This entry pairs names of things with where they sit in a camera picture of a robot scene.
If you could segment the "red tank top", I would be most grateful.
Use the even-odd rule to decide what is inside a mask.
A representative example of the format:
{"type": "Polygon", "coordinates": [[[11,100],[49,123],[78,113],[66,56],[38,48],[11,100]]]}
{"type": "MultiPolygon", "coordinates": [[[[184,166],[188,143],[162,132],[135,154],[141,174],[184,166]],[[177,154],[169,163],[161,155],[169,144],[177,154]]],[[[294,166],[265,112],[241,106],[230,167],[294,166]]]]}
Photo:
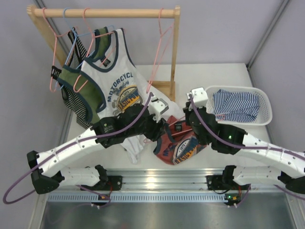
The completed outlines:
{"type": "Polygon", "coordinates": [[[167,124],[164,127],[165,133],[157,140],[153,151],[155,156],[169,165],[182,163],[206,148],[206,145],[199,144],[193,130],[184,120],[169,127],[169,124],[176,120],[177,118],[174,116],[167,119],[167,124]],[[173,136],[177,131],[186,129],[191,129],[191,131],[173,136]]]}

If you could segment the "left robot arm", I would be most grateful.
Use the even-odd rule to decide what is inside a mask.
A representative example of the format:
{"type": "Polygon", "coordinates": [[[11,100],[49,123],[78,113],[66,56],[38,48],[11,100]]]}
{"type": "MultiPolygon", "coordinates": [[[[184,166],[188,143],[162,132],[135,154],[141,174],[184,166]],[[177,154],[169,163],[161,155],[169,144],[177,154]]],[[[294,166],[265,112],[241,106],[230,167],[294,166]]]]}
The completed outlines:
{"type": "Polygon", "coordinates": [[[136,104],[118,116],[102,118],[73,140],[46,152],[31,151],[27,161],[32,170],[31,180],[38,194],[46,194],[63,186],[83,186],[102,190],[109,179],[101,165],[68,168],[68,164],[92,152],[105,150],[125,139],[144,135],[156,141],[164,133],[165,120],[161,117],[168,106],[160,102],[148,107],[136,104]]]}

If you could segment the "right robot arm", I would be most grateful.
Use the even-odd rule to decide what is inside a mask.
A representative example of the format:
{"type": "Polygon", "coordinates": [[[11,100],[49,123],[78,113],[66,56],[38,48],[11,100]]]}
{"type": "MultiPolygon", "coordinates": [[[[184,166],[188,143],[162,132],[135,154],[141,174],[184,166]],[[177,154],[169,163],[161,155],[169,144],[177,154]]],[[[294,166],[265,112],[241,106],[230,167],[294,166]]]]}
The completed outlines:
{"type": "Polygon", "coordinates": [[[232,156],[247,157],[263,163],[258,167],[228,165],[223,170],[222,183],[227,189],[237,185],[268,184],[287,190],[305,192],[305,154],[265,142],[244,129],[220,124],[206,108],[195,108],[186,102],[183,109],[186,124],[190,126],[201,145],[232,156]]]}

